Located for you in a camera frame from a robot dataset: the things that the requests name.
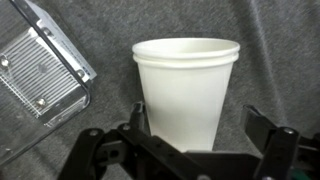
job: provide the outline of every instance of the paper cup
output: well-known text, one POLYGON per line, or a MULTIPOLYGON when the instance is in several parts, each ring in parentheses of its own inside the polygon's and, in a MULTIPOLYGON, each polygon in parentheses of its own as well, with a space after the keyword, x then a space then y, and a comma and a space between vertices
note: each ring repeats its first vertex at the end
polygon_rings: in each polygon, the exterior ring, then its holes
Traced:
POLYGON ((174 38, 133 46, 152 135, 180 151, 212 150, 236 42, 174 38))

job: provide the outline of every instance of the transparent plastic clamshell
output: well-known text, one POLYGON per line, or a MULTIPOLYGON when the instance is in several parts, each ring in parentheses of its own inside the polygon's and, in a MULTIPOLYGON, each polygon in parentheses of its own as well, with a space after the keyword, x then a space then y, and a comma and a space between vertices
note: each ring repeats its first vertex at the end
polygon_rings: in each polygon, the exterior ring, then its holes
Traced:
POLYGON ((90 101, 88 78, 68 63, 29 5, 0 0, 0 166, 90 101))

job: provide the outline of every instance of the black metal bracket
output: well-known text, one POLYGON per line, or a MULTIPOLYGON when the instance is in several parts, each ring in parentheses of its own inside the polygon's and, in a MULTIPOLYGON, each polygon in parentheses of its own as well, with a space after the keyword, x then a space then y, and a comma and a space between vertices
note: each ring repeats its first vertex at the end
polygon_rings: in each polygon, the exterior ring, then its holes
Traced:
POLYGON ((264 154, 181 153, 161 138, 145 131, 142 102, 134 104, 128 124, 104 134, 83 131, 59 176, 60 180, 100 179, 107 166, 121 164, 139 180, 309 179, 320 178, 319 134, 301 137, 288 127, 277 128, 253 106, 244 106, 242 125, 264 154))

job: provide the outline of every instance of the gray fabric background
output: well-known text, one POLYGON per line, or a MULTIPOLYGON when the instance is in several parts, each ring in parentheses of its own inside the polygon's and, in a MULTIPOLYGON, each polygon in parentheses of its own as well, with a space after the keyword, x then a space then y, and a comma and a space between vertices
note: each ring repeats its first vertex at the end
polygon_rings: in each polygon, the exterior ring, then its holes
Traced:
MULTIPOLYGON (((0 179, 55 179, 78 134, 127 121, 142 99, 131 46, 167 37, 215 37, 241 44, 214 150, 258 154, 239 127, 243 104, 311 137, 320 130, 319 0, 35 1, 98 73, 89 108, 2 169, 0 179)), ((127 179, 118 166, 106 179, 127 179)))

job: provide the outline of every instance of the cup rim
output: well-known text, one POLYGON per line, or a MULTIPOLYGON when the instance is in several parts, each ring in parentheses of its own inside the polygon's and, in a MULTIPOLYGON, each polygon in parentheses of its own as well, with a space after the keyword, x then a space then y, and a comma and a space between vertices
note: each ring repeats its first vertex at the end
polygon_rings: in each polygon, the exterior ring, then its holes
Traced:
POLYGON ((132 47, 132 51, 136 56, 144 58, 156 58, 156 59, 208 59, 230 55, 237 53, 240 50, 240 44, 235 41, 216 39, 216 38, 165 38, 165 39, 153 39, 148 41, 139 42, 132 47), (222 50, 212 50, 206 52, 164 52, 161 50, 146 49, 146 44, 154 44, 164 41, 213 41, 213 43, 229 43, 229 48, 222 50))

